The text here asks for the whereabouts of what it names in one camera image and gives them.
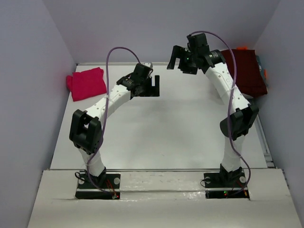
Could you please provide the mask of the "dark red t shirt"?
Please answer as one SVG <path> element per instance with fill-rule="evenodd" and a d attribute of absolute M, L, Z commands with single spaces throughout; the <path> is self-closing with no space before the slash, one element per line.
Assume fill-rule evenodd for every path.
<path fill-rule="evenodd" d="M 254 50 L 233 49 L 237 66 L 236 85 L 241 93 L 252 98 L 267 94 Z"/>

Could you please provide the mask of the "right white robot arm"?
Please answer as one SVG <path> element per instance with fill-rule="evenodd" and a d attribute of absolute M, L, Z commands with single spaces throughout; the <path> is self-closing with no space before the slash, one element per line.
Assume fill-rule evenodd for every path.
<path fill-rule="evenodd" d="M 218 50 L 203 48 L 201 55 L 184 47 L 174 46 L 168 69 L 174 69 L 179 59 L 179 70 L 195 75 L 200 69 L 214 85 L 221 100 L 228 107 L 227 117 L 219 124 L 225 137 L 224 156 L 219 172 L 205 173 L 204 187 L 211 188 L 246 188 L 251 176 L 245 175 L 241 164 L 248 166 L 242 156 L 245 136 L 252 127 L 259 108 L 251 104 L 236 86 L 224 57 Z"/>

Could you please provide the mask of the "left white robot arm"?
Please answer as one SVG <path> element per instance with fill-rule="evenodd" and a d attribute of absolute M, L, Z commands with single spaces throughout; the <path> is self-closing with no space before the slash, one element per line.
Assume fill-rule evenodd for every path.
<path fill-rule="evenodd" d="M 134 97 L 159 97 L 160 76 L 155 75 L 155 85 L 152 77 L 142 77 L 134 81 L 132 72 L 117 81 L 111 91 L 84 111 L 77 109 L 72 115 L 69 139 L 80 151 L 85 163 L 84 181 L 101 190 L 106 179 L 106 167 L 100 156 L 100 148 L 104 142 L 107 118 L 120 106 Z"/>

